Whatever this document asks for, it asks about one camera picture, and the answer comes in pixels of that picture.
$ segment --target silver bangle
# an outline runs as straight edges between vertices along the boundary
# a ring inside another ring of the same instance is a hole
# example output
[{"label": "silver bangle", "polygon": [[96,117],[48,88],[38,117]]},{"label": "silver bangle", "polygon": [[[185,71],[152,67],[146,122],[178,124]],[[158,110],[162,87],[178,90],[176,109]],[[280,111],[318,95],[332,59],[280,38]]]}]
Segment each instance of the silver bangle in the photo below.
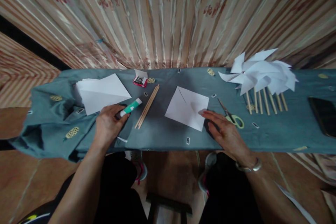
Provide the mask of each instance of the silver bangle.
[{"label": "silver bangle", "polygon": [[257,158],[257,162],[256,164],[251,168],[248,167],[240,167],[240,165],[238,164],[238,162],[236,162],[236,168],[241,171],[241,172],[256,172],[258,170],[260,170],[261,168],[261,159]]}]

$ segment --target smartphone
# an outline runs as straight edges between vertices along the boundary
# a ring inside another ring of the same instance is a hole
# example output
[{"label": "smartphone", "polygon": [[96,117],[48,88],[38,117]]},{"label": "smartphone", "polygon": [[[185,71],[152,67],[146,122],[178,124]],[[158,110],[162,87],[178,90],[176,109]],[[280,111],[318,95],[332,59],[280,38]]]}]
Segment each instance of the smartphone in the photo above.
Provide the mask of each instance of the smartphone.
[{"label": "smartphone", "polygon": [[333,103],[314,97],[309,97],[308,101],[323,134],[336,138],[336,108]]}]

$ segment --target stack of white paper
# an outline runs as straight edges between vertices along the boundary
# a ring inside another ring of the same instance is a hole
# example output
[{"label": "stack of white paper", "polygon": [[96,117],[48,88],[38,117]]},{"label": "stack of white paper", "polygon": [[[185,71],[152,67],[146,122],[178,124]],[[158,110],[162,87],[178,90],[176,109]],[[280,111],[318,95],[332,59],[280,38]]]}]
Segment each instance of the stack of white paper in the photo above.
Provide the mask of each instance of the stack of white paper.
[{"label": "stack of white paper", "polygon": [[202,131],[208,103],[209,97],[177,87],[164,116]]},{"label": "stack of white paper", "polygon": [[100,80],[83,79],[76,83],[76,90],[82,98],[87,115],[131,98],[116,74]]}]

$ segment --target blue-green cloth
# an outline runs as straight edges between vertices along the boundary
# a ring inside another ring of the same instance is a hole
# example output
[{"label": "blue-green cloth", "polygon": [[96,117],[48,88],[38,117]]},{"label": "blue-green cloth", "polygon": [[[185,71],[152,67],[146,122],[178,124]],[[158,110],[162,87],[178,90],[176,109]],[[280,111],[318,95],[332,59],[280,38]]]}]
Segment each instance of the blue-green cloth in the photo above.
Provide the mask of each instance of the blue-green cloth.
[{"label": "blue-green cloth", "polygon": [[[76,102],[73,86],[83,78],[101,79],[116,73],[132,96],[122,103],[128,105],[136,98],[140,98],[143,103],[131,113],[119,134],[128,142],[117,139],[110,147],[110,152],[126,149],[154,151],[221,149],[204,127],[200,132],[165,117],[175,89],[180,86],[209,97],[208,109],[224,114],[217,99],[220,98],[232,114],[243,119],[245,127],[239,129],[239,132],[254,151],[296,152],[295,149],[305,146],[307,148],[300,152],[336,154],[336,139],[322,134],[307,100],[309,96],[313,96],[336,104],[336,70],[293,71],[300,82],[296,84],[295,92],[288,90],[284,93],[289,111],[278,110],[278,114],[274,114],[268,101],[271,111],[271,115],[268,116],[264,98],[262,98],[264,114],[249,114],[246,108],[246,96],[240,96],[240,91],[235,90],[237,84],[224,82],[218,74],[218,71],[229,73],[229,69],[212,68],[216,73],[215,76],[209,75],[207,69],[182,69],[180,73],[178,69],[146,70],[148,77],[155,79],[155,83],[149,83],[146,88],[133,84],[134,70],[63,71],[53,82],[33,88],[31,112],[27,115],[20,137],[11,143],[16,149],[38,158],[62,157],[71,161],[80,160],[93,141],[98,113],[86,116],[85,111],[77,112],[83,106]],[[328,78],[319,78],[318,74],[325,74]],[[160,84],[160,89],[141,129],[134,129],[157,84]],[[254,103],[252,91],[250,99]],[[78,132],[67,138],[67,133],[76,127],[79,128]]]}]

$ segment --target shoe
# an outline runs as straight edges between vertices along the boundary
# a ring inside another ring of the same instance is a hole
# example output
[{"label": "shoe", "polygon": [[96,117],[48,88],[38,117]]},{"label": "shoe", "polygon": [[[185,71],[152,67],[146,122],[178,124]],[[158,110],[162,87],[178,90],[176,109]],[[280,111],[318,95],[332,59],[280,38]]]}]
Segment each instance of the shoe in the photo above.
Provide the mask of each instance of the shoe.
[{"label": "shoe", "polygon": [[205,178],[207,176],[208,171],[210,170],[210,168],[216,164],[217,162],[217,154],[215,152],[211,152],[207,155],[206,159],[205,159],[205,170],[204,172],[201,174],[200,178],[198,179],[198,186],[201,189],[202,192],[206,193],[207,195],[209,195],[209,191],[207,189],[207,187],[205,186]]},{"label": "shoe", "polygon": [[135,181],[140,184],[140,181],[144,180],[147,177],[147,167],[142,160],[142,151],[132,150],[131,151],[131,162],[135,165],[136,170],[138,171],[138,176]]}]

